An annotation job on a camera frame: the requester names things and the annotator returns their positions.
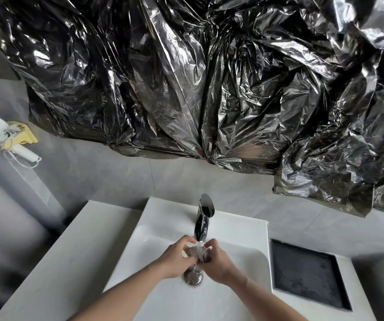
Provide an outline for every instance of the faucet spout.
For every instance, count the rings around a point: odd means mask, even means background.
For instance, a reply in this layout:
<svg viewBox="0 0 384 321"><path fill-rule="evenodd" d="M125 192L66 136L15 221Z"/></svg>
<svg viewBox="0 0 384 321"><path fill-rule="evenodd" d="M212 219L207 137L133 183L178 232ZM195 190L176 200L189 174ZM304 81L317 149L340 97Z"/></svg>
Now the faucet spout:
<svg viewBox="0 0 384 321"><path fill-rule="evenodd" d="M203 242L207 238L210 218L214 215L214 205L210 196L202 194L198 205L198 214L195 221L194 237L196 241Z"/></svg>

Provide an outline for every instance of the shiny black plastic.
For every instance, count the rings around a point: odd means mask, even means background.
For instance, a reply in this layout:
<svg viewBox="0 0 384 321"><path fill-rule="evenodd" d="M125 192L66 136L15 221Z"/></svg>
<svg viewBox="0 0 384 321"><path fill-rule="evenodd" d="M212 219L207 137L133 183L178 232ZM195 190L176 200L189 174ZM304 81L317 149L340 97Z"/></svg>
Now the shiny black plastic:
<svg viewBox="0 0 384 321"><path fill-rule="evenodd" d="M384 210L384 0L0 0L31 120Z"/></svg>

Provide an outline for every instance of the white ceramic sink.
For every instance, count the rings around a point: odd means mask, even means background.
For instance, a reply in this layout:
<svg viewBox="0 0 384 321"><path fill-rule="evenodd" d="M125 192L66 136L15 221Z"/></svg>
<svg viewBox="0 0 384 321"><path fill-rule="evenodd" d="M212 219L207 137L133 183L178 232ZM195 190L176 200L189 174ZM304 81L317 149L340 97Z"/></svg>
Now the white ceramic sink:
<svg viewBox="0 0 384 321"><path fill-rule="evenodd" d="M150 198L105 291L158 258L182 235L193 236L198 207ZM272 291L267 222L217 211L207 240L216 238L233 262ZM204 274L198 286L161 281L134 320L253 320L237 296Z"/></svg>

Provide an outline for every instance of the rectangular black tray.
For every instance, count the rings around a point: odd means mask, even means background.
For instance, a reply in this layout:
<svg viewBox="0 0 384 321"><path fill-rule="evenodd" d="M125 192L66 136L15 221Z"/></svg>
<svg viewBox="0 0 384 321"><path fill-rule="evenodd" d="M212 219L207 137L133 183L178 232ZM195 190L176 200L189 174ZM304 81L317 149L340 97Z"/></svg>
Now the rectangular black tray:
<svg viewBox="0 0 384 321"><path fill-rule="evenodd" d="M331 307L351 304L334 255L271 240L274 288Z"/></svg>

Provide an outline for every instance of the hand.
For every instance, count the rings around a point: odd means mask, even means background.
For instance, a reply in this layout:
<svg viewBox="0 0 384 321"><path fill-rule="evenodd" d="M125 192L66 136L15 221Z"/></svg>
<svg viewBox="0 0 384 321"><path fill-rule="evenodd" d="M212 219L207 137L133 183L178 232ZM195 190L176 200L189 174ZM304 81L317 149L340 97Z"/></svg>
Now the hand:
<svg viewBox="0 0 384 321"><path fill-rule="evenodd" d="M190 266L197 263L197 258L185 258L182 255L183 250L188 247L187 242L196 243L196 240L193 237L184 235L179 241L168 246L167 250L153 262L159 267L163 279L178 277Z"/></svg>
<svg viewBox="0 0 384 321"><path fill-rule="evenodd" d="M241 275L241 271L235 266L227 253L219 247L216 239L211 239L204 245L209 250L210 262L199 262L198 266L215 282L229 285L229 281Z"/></svg>

